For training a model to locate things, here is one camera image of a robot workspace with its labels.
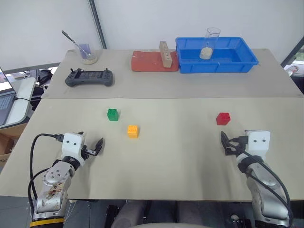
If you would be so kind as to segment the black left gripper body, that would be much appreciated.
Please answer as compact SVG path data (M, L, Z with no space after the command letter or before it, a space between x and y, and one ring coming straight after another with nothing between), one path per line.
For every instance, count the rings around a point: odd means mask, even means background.
M98 153L99 153L99 143L95 145L94 150L88 149L86 145L83 145L83 148L81 150L81 157L83 159L88 159L89 156L97 156Z

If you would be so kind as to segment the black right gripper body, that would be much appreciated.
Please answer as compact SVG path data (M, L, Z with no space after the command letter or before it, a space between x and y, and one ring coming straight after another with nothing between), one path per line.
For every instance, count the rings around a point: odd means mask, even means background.
M235 149L238 150L238 156L239 156L246 149L246 145L248 143L248 137L247 136L240 136L238 138L230 139L229 142L230 142L231 147L234 147Z

